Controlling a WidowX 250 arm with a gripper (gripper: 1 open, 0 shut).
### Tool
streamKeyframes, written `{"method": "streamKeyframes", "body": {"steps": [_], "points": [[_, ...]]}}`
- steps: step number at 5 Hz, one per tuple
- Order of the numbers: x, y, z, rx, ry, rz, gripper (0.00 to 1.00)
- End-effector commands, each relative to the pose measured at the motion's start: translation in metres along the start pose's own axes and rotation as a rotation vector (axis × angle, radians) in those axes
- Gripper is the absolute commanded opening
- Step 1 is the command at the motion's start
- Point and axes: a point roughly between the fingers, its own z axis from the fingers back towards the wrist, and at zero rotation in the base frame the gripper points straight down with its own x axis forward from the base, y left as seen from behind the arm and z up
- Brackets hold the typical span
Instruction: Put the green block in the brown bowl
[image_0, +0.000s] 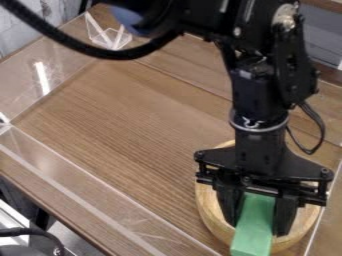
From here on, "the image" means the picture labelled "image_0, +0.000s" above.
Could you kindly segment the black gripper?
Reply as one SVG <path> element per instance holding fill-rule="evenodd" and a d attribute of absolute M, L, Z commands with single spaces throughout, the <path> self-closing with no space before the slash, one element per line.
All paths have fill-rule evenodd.
<path fill-rule="evenodd" d="M 235 227 L 244 192 L 275 197 L 272 234 L 289 233 L 297 208 L 324 206 L 333 172 L 296 155 L 285 145 L 284 133 L 251 135 L 237 133 L 233 145 L 199 150 L 196 182 L 216 190 L 225 222 Z"/>

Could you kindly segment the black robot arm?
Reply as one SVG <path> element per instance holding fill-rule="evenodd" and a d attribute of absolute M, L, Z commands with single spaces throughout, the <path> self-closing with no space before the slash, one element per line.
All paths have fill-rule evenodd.
<path fill-rule="evenodd" d="M 288 234 L 296 212 L 324 205 L 333 173 L 308 160 L 309 149 L 291 151 L 288 112 L 317 91 L 317 72 L 304 46 L 296 0 L 96 0 L 146 45 L 125 50 L 138 58 L 181 34 L 216 45 L 231 79 L 229 125 L 235 143 L 194 153 L 196 180 L 212 187 L 229 225 L 241 217 L 249 193 L 273 198 L 272 232 Z"/>

